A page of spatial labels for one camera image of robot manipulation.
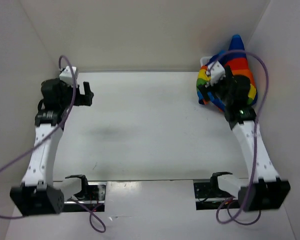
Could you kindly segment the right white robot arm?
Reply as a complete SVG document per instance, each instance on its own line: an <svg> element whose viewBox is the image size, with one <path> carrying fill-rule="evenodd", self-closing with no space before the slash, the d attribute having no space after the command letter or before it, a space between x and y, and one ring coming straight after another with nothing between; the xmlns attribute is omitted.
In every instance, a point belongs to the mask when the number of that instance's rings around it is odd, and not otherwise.
<svg viewBox="0 0 300 240"><path fill-rule="evenodd" d="M223 110L230 130L235 135L248 170L249 183L231 172L215 172L209 191L215 197L227 192L238 200L244 212L276 210L281 207L291 186L281 179L269 158L251 106L256 89L245 75L233 75L229 66L203 66L196 83L201 103L215 103Z"/></svg>

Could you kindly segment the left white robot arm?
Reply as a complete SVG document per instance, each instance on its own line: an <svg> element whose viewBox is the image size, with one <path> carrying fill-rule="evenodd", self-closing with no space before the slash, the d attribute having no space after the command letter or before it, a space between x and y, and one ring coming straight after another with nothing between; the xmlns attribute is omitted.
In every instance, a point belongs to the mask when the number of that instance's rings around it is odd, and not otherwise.
<svg viewBox="0 0 300 240"><path fill-rule="evenodd" d="M83 82L84 93L79 88L59 78L45 80L41 84L43 98L39 101L35 116L35 149L20 186L10 189L10 198L23 217L60 214L65 201L71 197L86 199L90 194L84 174L69 175L60 187L54 187L53 169L59 142L64 133L61 123L71 101L75 106L91 106L94 93L90 84Z"/></svg>

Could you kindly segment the rainbow striped shorts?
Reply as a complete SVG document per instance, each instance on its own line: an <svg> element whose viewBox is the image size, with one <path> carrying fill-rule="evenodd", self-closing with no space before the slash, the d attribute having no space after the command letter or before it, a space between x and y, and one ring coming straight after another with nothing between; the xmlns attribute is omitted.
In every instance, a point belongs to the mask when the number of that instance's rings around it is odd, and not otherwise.
<svg viewBox="0 0 300 240"><path fill-rule="evenodd" d="M239 34L235 34L232 36L228 50L244 50L245 46L242 41L242 38ZM206 70L208 65L213 63L220 55L222 55L225 51L222 50L218 54L213 55L206 64L203 64L199 70L197 80L196 80L196 85L205 85L210 81L210 77L206 76ZM229 55L224 56L219 60L219 63L225 68L227 66L230 67L231 72L233 75L242 75L250 80L250 90L248 93L248 99L247 99L247 104L249 106L254 105L257 100L258 100L258 92L255 84L255 80L253 77L253 74L249 68L247 56L244 53L232 53ZM217 97L212 96L210 93L208 94L209 100L205 99L203 95L200 93L199 89L197 91L197 96L198 96L198 103L200 105L206 105L209 102L213 103L220 111L225 110L225 105L221 102L220 99Z"/></svg>

